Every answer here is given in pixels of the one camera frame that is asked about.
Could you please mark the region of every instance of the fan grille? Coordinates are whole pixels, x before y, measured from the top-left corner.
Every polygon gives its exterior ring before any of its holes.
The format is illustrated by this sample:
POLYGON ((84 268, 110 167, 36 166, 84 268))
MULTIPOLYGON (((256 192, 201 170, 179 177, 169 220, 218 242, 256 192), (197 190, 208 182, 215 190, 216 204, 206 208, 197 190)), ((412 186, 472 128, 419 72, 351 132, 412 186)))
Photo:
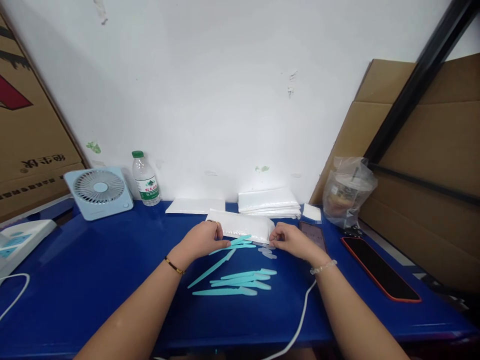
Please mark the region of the fan grille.
POLYGON ((75 195, 89 204, 106 204, 118 199, 125 191, 125 183, 117 175, 107 170, 90 170, 80 175, 73 184, 75 195), (103 183, 103 192, 94 189, 95 184, 103 183))

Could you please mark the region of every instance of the water bottle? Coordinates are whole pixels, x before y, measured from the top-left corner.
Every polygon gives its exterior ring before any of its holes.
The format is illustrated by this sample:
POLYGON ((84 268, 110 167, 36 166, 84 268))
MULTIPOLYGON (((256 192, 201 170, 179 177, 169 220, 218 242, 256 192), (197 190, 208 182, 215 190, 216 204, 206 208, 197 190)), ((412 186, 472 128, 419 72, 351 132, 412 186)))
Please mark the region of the water bottle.
POLYGON ((155 172, 144 157, 144 152, 140 150, 131 152, 133 158, 133 166, 131 172, 135 178, 140 192, 142 202, 146 206, 154 206, 160 202, 160 189, 155 172))

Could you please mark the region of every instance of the white cable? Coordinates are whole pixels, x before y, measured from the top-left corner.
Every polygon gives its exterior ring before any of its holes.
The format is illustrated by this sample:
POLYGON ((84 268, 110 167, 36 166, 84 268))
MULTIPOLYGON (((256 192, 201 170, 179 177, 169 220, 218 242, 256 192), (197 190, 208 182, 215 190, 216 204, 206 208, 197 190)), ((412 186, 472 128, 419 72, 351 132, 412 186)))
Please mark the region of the white cable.
POLYGON ((15 298, 15 300, 13 300, 13 302, 10 304, 9 307, 6 308, 6 310, 3 312, 3 314, 0 316, 0 321, 2 321, 2 319, 4 318, 5 315, 7 315, 7 313, 9 312, 9 310, 17 303, 17 301, 20 299, 20 297, 24 294, 25 290, 27 289, 27 286, 29 285, 29 282, 30 282, 30 275, 28 275, 27 273, 20 273, 20 274, 14 274, 14 275, 8 275, 8 276, 4 276, 4 277, 0 277, 0 280, 3 280, 3 279, 8 279, 8 278, 14 278, 16 276, 24 276, 26 278, 25 280, 25 285, 23 285, 23 289, 20 291, 20 293, 18 294, 18 296, 15 298))
POLYGON ((298 324, 298 329, 296 330, 295 335, 293 335, 293 337, 290 340, 290 342, 288 343, 288 345, 282 351, 277 352, 273 355, 270 355, 269 357, 266 357, 262 360, 272 360, 272 359, 278 358, 279 356, 282 356, 288 350, 290 350, 290 348, 295 343, 295 341, 297 341, 297 338, 299 337, 299 334, 300 334, 300 330, 302 330, 302 325, 304 324, 304 317, 305 317, 305 312, 307 311, 307 303, 309 301, 309 294, 310 294, 310 291, 312 291, 312 289, 313 289, 313 287, 315 286, 316 283, 317 283, 317 280, 315 280, 313 282, 313 284, 308 288, 308 290, 305 293, 305 301, 303 303, 303 311, 301 312, 300 323, 298 324))
MULTIPOLYGON (((23 285, 23 289, 21 289, 20 293, 17 295, 15 300, 13 300, 13 302, 10 304, 10 306, 7 307, 6 310, 3 312, 3 314, 0 316, 0 321, 2 321, 4 316, 9 312, 9 310, 17 303, 17 301, 20 299, 20 297, 24 294, 25 290, 29 286, 30 275, 28 275, 27 273, 19 273, 19 274, 9 275, 9 276, 5 276, 5 277, 0 277, 0 280, 4 280, 4 279, 8 279, 8 278, 14 278, 14 277, 17 277, 17 276, 24 276, 26 278, 25 285, 23 285)), ((277 352, 273 355, 270 355, 269 357, 266 357, 262 360, 272 360, 272 359, 278 358, 279 356, 282 356, 288 350, 290 350, 290 348, 295 343, 295 341, 297 341, 297 338, 299 337, 300 331, 302 330, 302 326, 304 324, 305 312, 307 311, 307 303, 309 301, 309 294, 312 291, 312 289, 314 288, 316 283, 317 283, 317 280, 315 280, 313 282, 313 284, 308 288, 308 290, 305 293, 305 300, 303 302, 303 310, 301 312, 300 323, 298 324, 298 328, 296 329, 295 335, 293 335, 293 337, 290 340, 290 342, 288 343, 288 345, 282 351, 279 351, 279 352, 277 352)))

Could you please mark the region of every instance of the cardboard box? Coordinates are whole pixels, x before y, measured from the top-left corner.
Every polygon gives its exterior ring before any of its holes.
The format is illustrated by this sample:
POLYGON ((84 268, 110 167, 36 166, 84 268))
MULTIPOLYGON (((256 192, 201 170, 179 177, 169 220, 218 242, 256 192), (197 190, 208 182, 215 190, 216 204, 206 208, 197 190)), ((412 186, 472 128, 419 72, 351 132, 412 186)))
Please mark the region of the cardboard box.
POLYGON ((0 183, 0 223, 70 193, 64 174, 84 169, 79 162, 48 173, 0 183))
POLYGON ((30 62, 1 17, 0 131, 0 221, 65 195, 67 186, 59 176, 84 168, 30 62))
POLYGON ((322 203, 325 183, 330 171, 334 170, 335 157, 365 155, 414 68, 415 64, 411 62, 374 59, 370 63, 321 172, 310 204, 322 203))
MULTIPOLYGON (((480 53, 447 61, 379 162, 480 196, 480 53)), ((374 171, 360 218, 442 284, 480 294, 480 208, 374 171)))

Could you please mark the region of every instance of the smartphone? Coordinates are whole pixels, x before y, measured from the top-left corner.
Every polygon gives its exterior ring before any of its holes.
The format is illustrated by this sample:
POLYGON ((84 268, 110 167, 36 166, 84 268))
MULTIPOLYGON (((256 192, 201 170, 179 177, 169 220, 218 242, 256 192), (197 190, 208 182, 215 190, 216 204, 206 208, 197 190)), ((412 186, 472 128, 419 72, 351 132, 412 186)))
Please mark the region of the smartphone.
POLYGON ((327 245, 325 245, 324 233, 320 227, 309 224, 305 221, 300 221, 300 231, 304 233, 307 238, 317 244, 320 249, 328 254, 327 245))
POLYGON ((390 300, 403 303, 422 301, 415 290, 365 240, 342 237, 341 241, 390 300))

